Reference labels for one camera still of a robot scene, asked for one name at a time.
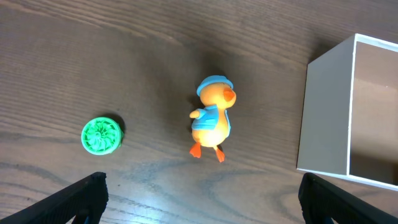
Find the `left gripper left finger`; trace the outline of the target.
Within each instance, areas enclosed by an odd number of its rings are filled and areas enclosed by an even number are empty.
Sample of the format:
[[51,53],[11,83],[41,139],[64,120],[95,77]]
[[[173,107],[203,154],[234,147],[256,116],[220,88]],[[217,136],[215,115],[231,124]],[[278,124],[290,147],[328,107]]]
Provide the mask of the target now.
[[3,224],[98,224],[109,199],[106,174],[95,172],[1,220]]

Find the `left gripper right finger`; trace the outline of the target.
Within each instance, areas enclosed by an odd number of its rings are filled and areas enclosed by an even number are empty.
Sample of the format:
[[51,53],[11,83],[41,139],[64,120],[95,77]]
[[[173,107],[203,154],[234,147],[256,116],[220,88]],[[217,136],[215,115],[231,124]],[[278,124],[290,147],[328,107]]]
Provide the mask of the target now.
[[397,217],[310,172],[303,175],[298,199],[306,224],[397,224]]

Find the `yellow duck toy blue hat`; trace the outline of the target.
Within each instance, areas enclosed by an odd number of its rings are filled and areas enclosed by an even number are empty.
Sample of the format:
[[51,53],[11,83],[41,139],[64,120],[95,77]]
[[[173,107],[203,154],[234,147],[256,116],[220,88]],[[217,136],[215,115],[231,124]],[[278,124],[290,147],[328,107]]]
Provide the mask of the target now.
[[190,154],[200,158],[202,147],[210,147],[215,150],[218,160],[224,162],[225,155],[219,145],[231,132],[228,109],[236,102],[234,85],[225,76],[212,75],[199,84],[197,95],[204,107],[190,113],[195,142]]

